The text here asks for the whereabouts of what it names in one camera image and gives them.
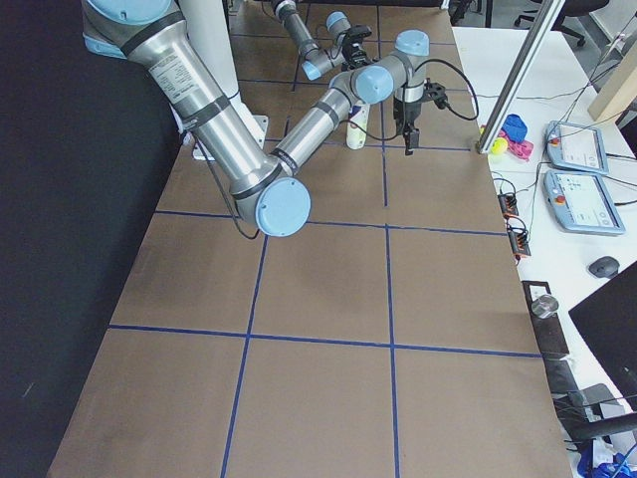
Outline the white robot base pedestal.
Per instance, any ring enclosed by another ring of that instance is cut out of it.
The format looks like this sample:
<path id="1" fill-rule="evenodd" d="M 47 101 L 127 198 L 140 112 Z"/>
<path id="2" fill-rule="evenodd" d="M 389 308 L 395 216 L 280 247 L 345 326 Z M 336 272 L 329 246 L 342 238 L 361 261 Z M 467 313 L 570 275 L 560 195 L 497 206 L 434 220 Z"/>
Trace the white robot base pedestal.
<path id="1" fill-rule="evenodd" d="M 252 137 L 263 147 L 267 117 L 254 116 L 243 103 L 229 39 L 226 7 L 222 0 L 178 2 L 187 22 L 188 38 Z"/>

